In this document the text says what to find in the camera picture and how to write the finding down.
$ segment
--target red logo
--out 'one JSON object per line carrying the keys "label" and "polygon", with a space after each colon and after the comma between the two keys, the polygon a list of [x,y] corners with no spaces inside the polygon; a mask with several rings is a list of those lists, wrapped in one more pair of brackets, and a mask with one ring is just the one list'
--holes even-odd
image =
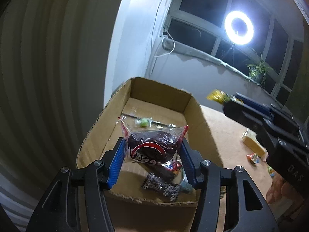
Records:
{"label": "red logo", "polygon": [[131,152],[131,157],[134,158],[137,151],[139,149],[141,149],[142,147],[154,148],[155,150],[157,150],[162,155],[163,159],[166,158],[166,151],[164,150],[164,148],[161,145],[154,143],[154,142],[144,142],[144,143],[134,147],[134,149]]}

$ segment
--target ring light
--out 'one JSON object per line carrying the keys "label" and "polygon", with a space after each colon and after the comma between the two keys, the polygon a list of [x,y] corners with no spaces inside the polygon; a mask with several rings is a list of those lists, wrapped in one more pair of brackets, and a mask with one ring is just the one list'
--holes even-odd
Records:
{"label": "ring light", "polygon": [[[238,36],[232,28],[232,21],[235,18],[240,18],[243,20],[247,26],[247,33],[244,36]],[[248,16],[240,11],[232,11],[230,12],[224,22],[225,31],[228,37],[236,44],[247,44],[253,38],[253,25]]]}

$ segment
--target window frame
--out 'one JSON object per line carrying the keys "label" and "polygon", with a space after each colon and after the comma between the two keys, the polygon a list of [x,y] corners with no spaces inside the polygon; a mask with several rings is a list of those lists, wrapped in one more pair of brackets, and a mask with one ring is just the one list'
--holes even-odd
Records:
{"label": "window frame", "polygon": [[[181,2],[182,2],[182,0],[172,0],[169,12],[168,12],[167,17],[166,17],[165,27],[168,29],[170,27],[171,20],[173,19],[173,20],[176,20],[176,21],[186,23],[186,24],[188,24],[192,27],[195,27],[199,30],[205,31],[205,32],[207,32],[211,35],[216,36],[217,38],[216,38],[216,41],[214,43],[213,50],[211,52],[211,55],[215,56],[221,40],[225,40],[226,42],[230,42],[230,39],[228,39],[228,37],[224,33],[225,32],[224,20],[222,22],[221,27],[218,27],[218,26],[210,23],[209,21],[206,21],[206,20],[199,18],[195,15],[192,15],[188,12],[180,10],[179,8],[180,8],[180,5],[181,5]],[[275,15],[274,15],[274,13],[271,13],[258,0],[256,0],[256,2],[258,2],[270,14],[270,23],[269,23],[268,35],[267,35],[267,38],[266,38],[264,51],[262,53],[263,59],[266,60],[266,56],[268,54],[269,46],[270,46],[271,39],[272,39],[272,33],[273,33],[274,22],[275,22]],[[231,4],[232,4],[232,0],[228,0],[223,18],[225,18],[227,16],[227,14],[230,12]],[[275,86],[272,89],[272,92],[270,94],[267,91],[264,90],[267,94],[269,94],[275,100],[276,100],[276,97],[277,97],[278,92],[279,92],[281,87],[285,88],[288,92],[292,91],[291,88],[289,88],[289,87],[287,87],[286,85],[283,84],[283,80],[285,78],[285,75],[286,75],[288,67],[289,67],[289,63],[290,63],[290,59],[291,59],[291,55],[292,55],[292,51],[293,51],[294,40],[303,42],[303,40],[295,38],[292,34],[290,34],[288,31],[286,31],[285,28],[283,28],[283,29],[288,35],[288,42],[287,42],[287,47],[286,47],[282,67],[280,69],[279,74],[277,74],[273,69],[267,71],[268,75],[275,81],[276,84],[275,84]],[[256,57],[255,52],[251,48],[249,48],[247,46],[241,46],[241,45],[238,45],[236,48],[239,51],[241,51],[243,54],[248,56],[250,59],[257,61],[257,62],[259,61],[258,58]],[[280,102],[278,102],[277,100],[276,100],[276,102],[280,106],[283,107],[283,105]]]}

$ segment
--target white cable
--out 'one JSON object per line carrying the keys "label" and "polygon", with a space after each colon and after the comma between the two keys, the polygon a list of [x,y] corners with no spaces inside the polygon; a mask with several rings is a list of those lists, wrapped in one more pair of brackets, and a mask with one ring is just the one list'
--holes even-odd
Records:
{"label": "white cable", "polygon": [[159,3],[158,8],[157,8],[157,11],[156,11],[156,13],[155,13],[154,25],[153,25],[153,27],[152,27],[152,32],[151,32],[151,44],[150,44],[151,50],[152,50],[153,34],[154,34],[154,30],[155,30],[155,23],[156,23],[156,21],[157,21],[157,16],[158,16],[159,8],[160,8],[160,5],[161,5],[162,1],[163,1],[163,0],[160,0],[160,3]]}
{"label": "white cable", "polygon": [[[170,35],[170,33],[169,33],[168,31],[166,31],[166,32],[167,32],[168,35],[172,38],[174,47],[173,47],[173,49],[172,49],[169,53],[164,53],[164,54],[162,54],[162,55],[154,55],[154,57],[160,57],[160,56],[164,56],[164,55],[169,55],[169,54],[171,54],[171,53],[174,51],[174,49],[175,49],[175,40],[173,39],[173,37]],[[162,38],[161,44],[160,44],[159,46],[162,45],[164,38],[167,38],[167,36]]]}

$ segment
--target plastic bag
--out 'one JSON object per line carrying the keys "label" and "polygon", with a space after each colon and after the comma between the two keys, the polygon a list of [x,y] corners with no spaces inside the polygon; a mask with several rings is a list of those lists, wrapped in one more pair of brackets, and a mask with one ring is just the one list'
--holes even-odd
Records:
{"label": "plastic bag", "polygon": [[228,102],[230,100],[239,101],[239,102],[243,103],[242,100],[236,98],[235,96],[228,95],[228,94],[226,94],[223,91],[218,90],[218,89],[215,89],[211,93],[209,93],[209,95],[207,96],[207,99],[212,100],[212,101],[216,101],[220,104],[224,104],[225,102]]}
{"label": "plastic bag", "polygon": [[119,117],[119,119],[123,137],[128,143],[128,153],[131,159],[153,165],[172,161],[177,166],[178,150],[188,130],[187,125],[179,128],[133,132],[123,118]]}

